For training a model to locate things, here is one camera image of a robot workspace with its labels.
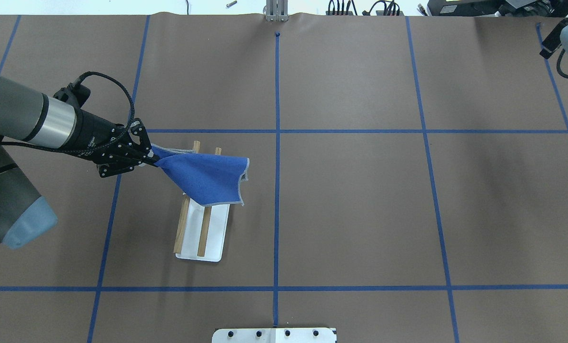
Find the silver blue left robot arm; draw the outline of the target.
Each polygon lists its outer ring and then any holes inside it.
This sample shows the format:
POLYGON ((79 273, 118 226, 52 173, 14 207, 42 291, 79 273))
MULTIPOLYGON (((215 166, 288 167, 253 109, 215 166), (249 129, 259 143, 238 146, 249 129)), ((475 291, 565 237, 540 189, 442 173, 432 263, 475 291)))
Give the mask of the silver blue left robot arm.
POLYGON ((90 161, 101 178, 160 160, 134 113, 131 93, 114 77, 87 71, 49 96, 0 75, 0 246, 21 248, 56 226, 56 213, 23 167, 33 157, 53 176, 64 156, 90 161), (84 81, 90 77, 108 80, 123 92, 129 102, 125 122, 84 110, 91 94, 84 81))

